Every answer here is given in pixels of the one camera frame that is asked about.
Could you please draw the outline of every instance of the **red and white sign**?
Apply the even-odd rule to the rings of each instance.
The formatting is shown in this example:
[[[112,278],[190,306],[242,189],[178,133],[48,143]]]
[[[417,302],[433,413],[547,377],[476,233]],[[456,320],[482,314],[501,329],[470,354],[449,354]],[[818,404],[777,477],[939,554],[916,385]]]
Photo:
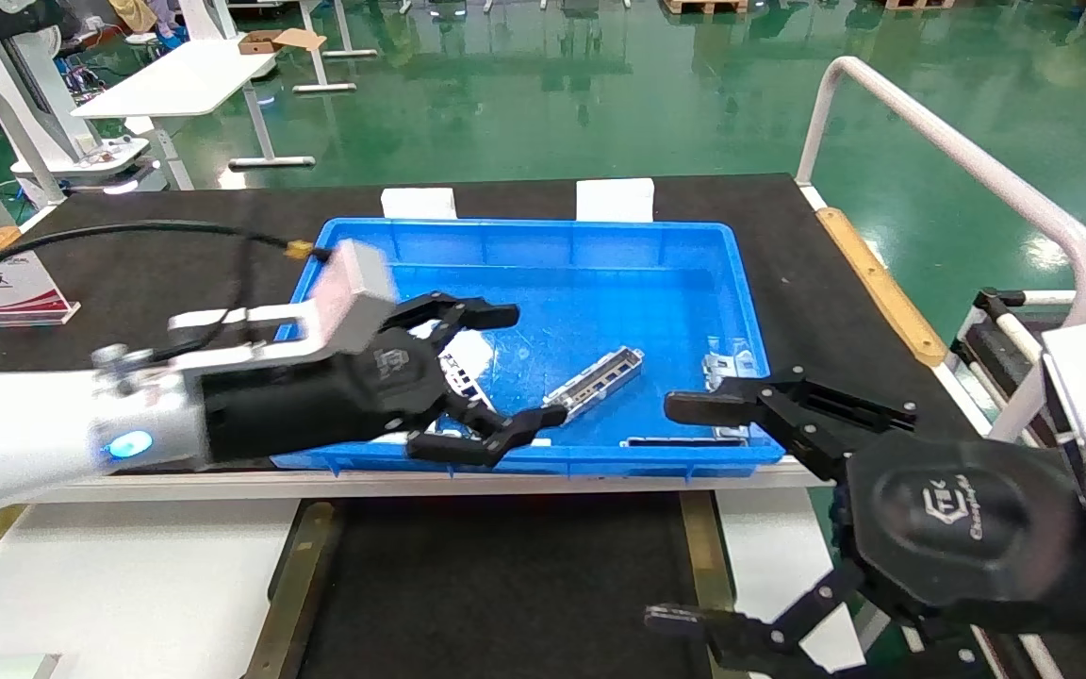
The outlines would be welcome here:
[[[64,325],[78,311],[34,253],[0,262],[0,327]]]

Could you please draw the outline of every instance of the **pallet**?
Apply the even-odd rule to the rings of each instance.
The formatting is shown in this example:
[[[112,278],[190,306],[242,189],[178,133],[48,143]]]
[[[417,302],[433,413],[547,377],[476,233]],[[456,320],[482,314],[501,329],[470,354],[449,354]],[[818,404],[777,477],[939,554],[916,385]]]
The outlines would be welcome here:
[[[888,10],[948,10],[954,0],[886,0]]]
[[[664,0],[665,8],[674,14],[698,13],[712,14],[716,12],[745,13],[748,10],[746,0]]]

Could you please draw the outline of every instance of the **white desk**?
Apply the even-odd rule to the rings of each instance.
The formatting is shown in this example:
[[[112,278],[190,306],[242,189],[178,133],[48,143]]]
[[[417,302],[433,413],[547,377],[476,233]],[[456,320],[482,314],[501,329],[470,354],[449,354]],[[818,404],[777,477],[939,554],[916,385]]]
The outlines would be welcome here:
[[[296,500],[36,505],[0,541],[0,657],[53,679],[238,679]]]
[[[141,68],[132,77],[74,110],[79,118],[148,117],[153,122],[169,172],[178,189],[194,189],[182,161],[178,159],[163,118],[202,116],[215,111],[241,89],[250,118],[262,147],[260,159],[232,159],[230,168],[305,167],[315,164],[311,155],[276,158],[263,120],[258,97],[250,78],[266,68],[274,54],[240,54],[238,39],[193,39]]]

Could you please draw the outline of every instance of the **table leg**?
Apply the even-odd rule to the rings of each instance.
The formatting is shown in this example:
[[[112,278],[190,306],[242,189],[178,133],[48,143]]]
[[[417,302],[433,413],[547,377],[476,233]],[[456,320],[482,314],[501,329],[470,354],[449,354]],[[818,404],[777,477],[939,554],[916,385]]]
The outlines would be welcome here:
[[[339,3],[340,0],[334,0],[334,5]],[[301,5],[301,18],[304,18],[304,29],[313,30],[313,8],[316,4],[315,0],[299,0]],[[296,93],[304,93],[305,91],[349,91],[354,89],[354,83],[329,83],[329,78],[325,75],[325,62],[320,60],[320,51],[313,50],[310,51],[310,56],[313,60],[313,70],[318,77],[316,85],[296,85],[292,87],[292,91]]]
[[[323,56],[375,56],[379,54],[376,50],[354,50],[350,43],[350,27],[346,26],[346,10],[341,5],[341,0],[332,0],[332,14],[338,18],[338,33],[341,34],[341,50],[325,50],[320,52]]]
[[[262,108],[258,106],[258,96],[254,95],[254,86],[245,83],[244,86],[241,86],[241,91],[245,95],[245,104],[250,109],[250,120],[254,122],[254,134],[258,137],[258,148],[262,149],[262,158],[232,159],[229,160],[229,168],[292,168],[315,166],[316,159],[313,155],[275,155],[275,147],[270,143],[270,133],[267,130],[267,121],[263,120]]]
[[[159,147],[162,149],[162,155],[164,155],[165,164],[167,164],[168,176],[173,177],[178,190],[194,189],[195,186],[190,181],[190,175],[187,174],[187,166],[178,158],[178,151],[175,150],[173,139],[169,138],[167,130],[162,127],[162,118],[151,120],[153,121],[153,137],[159,141]]]

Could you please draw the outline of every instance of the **black rubber mat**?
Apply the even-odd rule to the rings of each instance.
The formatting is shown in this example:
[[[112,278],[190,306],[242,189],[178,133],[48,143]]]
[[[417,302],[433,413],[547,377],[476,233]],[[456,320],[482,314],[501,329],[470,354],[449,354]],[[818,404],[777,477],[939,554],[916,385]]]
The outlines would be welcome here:
[[[694,602],[677,494],[350,500],[298,679],[683,679],[648,632]]]

